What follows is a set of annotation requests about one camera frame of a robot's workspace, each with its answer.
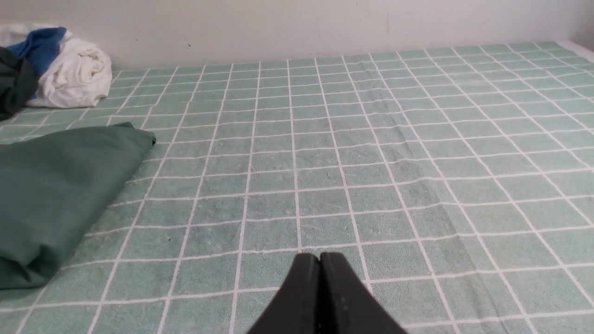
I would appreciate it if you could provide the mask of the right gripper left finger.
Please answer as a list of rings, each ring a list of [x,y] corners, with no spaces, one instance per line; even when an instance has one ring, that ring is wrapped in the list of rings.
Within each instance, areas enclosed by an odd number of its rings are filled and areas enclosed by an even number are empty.
[[[278,292],[248,333],[314,334],[319,283],[318,258],[297,254]]]

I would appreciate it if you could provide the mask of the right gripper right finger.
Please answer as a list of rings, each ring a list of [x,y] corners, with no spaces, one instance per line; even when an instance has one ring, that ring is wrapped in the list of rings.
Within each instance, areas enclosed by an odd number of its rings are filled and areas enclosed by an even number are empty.
[[[373,298],[339,252],[320,256],[319,332],[321,334],[405,334]]]

